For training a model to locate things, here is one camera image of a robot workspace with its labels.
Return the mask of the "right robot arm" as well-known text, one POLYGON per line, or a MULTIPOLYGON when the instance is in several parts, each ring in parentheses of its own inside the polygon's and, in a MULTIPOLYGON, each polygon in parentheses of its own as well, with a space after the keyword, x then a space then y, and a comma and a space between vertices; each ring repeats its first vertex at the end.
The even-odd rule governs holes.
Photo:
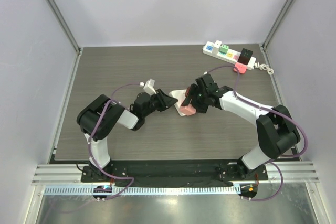
POLYGON ((206 113, 209 106, 228 111, 256 127, 258 145, 237 160, 237 174, 244 180, 254 176, 259 166, 277 159, 300 142, 298 129, 285 106, 255 103, 233 88, 219 87, 208 73, 186 89, 181 106, 188 105, 197 113, 206 113))

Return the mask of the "red fish cube plug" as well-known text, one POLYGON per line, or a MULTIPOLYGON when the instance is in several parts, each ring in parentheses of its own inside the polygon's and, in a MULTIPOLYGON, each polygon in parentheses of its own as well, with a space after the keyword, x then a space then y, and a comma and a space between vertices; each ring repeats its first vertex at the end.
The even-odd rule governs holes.
POLYGON ((189 97, 189 92, 190 92, 191 86, 187 87, 186 91, 185 91, 185 97, 188 98, 189 97))

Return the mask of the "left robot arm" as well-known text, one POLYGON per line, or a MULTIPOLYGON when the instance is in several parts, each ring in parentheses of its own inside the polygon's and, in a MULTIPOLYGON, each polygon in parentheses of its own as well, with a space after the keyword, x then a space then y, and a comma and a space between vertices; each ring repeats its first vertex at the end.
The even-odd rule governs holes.
POLYGON ((107 181, 112 176, 107 137, 115 125, 137 131, 145 124, 148 115, 163 112, 177 102, 177 98, 165 94, 161 89, 154 94, 139 93, 128 109, 104 94, 97 97, 76 119, 89 146, 89 165, 82 173, 100 182, 107 181))

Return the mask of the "white triangular socket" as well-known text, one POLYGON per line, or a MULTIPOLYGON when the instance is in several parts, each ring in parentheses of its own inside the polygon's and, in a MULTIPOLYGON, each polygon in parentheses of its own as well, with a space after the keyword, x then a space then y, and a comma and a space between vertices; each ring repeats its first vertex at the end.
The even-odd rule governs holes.
POLYGON ((180 116, 183 116, 181 114, 181 112, 179 111, 179 108, 181 107, 181 103, 185 99, 185 91, 186 91, 186 89, 184 89, 184 90, 173 90, 169 93, 169 95, 171 97, 174 97, 174 98, 177 99, 177 103, 175 103, 174 106, 175 106, 175 109, 177 110, 177 112, 180 116))

